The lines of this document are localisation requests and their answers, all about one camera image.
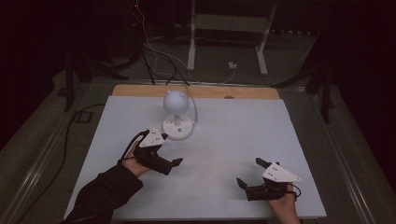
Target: hand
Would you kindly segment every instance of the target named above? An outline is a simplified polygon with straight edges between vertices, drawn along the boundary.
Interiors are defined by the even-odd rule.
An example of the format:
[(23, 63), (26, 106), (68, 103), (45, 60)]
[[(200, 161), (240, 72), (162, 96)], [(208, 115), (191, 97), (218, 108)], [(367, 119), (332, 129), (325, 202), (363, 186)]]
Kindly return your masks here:
[[(286, 191), (293, 191), (293, 186), (288, 184)], [(271, 209), (274, 211), (277, 219), (282, 224), (300, 224), (300, 219), (297, 218), (295, 196), (286, 193), (281, 199), (267, 200)]]
[(149, 171), (149, 168), (143, 166), (139, 162), (137, 162), (136, 158), (134, 157), (134, 148), (139, 143), (139, 141), (134, 142), (132, 145), (131, 150), (128, 152), (125, 158), (130, 158), (122, 162), (122, 165), (128, 168), (136, 177), (141, 176), (143, 173)]

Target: white tabletop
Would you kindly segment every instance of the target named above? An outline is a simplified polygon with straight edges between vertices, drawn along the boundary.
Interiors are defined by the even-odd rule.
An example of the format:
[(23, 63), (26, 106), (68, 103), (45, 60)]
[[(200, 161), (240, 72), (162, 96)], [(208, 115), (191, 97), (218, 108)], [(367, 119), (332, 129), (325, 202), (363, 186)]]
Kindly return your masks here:
[[(192, 135), (167, 139), (158, 151), (169, 161), (183, 158), (169, 175), (154, 171), (140, 177), (145, 187), (114, 212), (121, 220), (246, 219), (273, 217), (263, 201), (249, 202), (236, 183), (262, 184), (256, 158), (279, 161), (303, 181), (296, 203), (301, 218), (325, 217), (314, 179), (282, 100), (195, 99), (199, 119)], [(191, 104), (185, 113), (194, 118)], [(167, 117), (162, 97), (110, 96), (81, 169), (65, 215), (80, 189), (114, 166), (132, 138), (161, 129)]]

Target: floor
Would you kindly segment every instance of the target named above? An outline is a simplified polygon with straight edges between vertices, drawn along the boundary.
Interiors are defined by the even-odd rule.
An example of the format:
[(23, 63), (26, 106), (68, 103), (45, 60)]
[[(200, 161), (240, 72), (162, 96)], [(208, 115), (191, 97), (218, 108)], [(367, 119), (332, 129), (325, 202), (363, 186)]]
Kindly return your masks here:
[[(229, 41), (225, 36), (209, 36), (206, 40), (200, 40), (196, 67), (190, 73), (179, 61), (187, 61), (188, 38), (167, 40), (151, 36), (148, 48), (152, 46), (153, 49), (172, 55), (169, 57), (185, 80), (192, 85), (266, 87), (298, 74), (315, 38), (309, 35), (270, 34), (264, 52), (268, 77), (262, 77), (258, 72), (254, 41), (249, 36), (236, 41)], [(155, 57), (149, 55), (153, 53), (152, 49), (148, 49), (147, 53), (148, 63), (153, 67)], [(122, 60), (115, 57), (117, 63)], [(235, 62), (236, 68), (230, 69), (228, 62)], [(174, 72), (173, 69), (173, 65), (158, 60), (155, 68), (157, 74), (154, 76), (157, 84), (165, 83), (171, 76), (169, 74)], [(64, 218), (64, 211), (103, 107), (98, 105), (90, 108), (92, 120), (89, 123), (72, 123), (67, 130), (68, 121), (75, 110), (105, 104), (107, 96), (119, 83), (150, 83), (147, 67), (142, 61), (120, 74), (130, 79), (117, 81), (96, 75), (89, 84), (77, 84), (77, 97), (71, 112), (64, 112), (65, 99), (57, 96), (59, 89), (64, 87), (64, 72), (53, 79), (55, 90), (0, 152), (2, 216), (8, 215), (14, 221), (17, 220), (39, 197), (20, 223), (57, 223)], [(304, 223), (396, 223), (396, 196), (382, 175), (337, 87), (332, 86), (333, 107), (329, 111), (331, 122), (327, 124), (318, 112), (320, 94), (304, 93), (308, 80), (309, 78), (302, 79), (279, 90), (328, 214), (323, 218), (305, 219)], [(55, 176), (64, 155), (65, 163), (61, 172), (50, 188), (40, 196)], [(45, 160), (40, 163), (37, 161), (39, 157), (44, 157)], [(39, 178), (32, 178), (34, 173)], [(32, 181), (34, 188), (22, 184), (26, 178)]]

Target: white sphere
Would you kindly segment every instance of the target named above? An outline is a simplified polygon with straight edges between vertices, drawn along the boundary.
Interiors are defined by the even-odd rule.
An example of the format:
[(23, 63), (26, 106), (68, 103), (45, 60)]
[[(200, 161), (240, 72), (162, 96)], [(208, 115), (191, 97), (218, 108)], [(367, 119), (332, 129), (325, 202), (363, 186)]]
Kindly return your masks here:
[(181, 114), (189, 108), (189, 99), (183, 91), (168, 91), (163, 98), (163, 108), (170, 114)]

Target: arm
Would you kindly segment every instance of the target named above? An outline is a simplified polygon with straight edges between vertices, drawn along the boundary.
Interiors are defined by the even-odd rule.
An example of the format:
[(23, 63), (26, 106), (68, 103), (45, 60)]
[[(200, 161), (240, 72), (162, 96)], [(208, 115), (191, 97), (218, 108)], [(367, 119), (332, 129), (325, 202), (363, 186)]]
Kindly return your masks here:
[[(286, 191), (293, 191), (293, 186), (288, 184)], [(279, 200), (268, 200), (267, 202), (280, 223), (300, 224), (300, 219), (297, 217), (295, 200), (294, 194), (287, 193)]]
[(62, 223), (110, 223), (113, 210), (126, 204), (143, 188), (138, 177), (148, 170), (134, 158), (119, 161), (81, 189), (72, 212)]

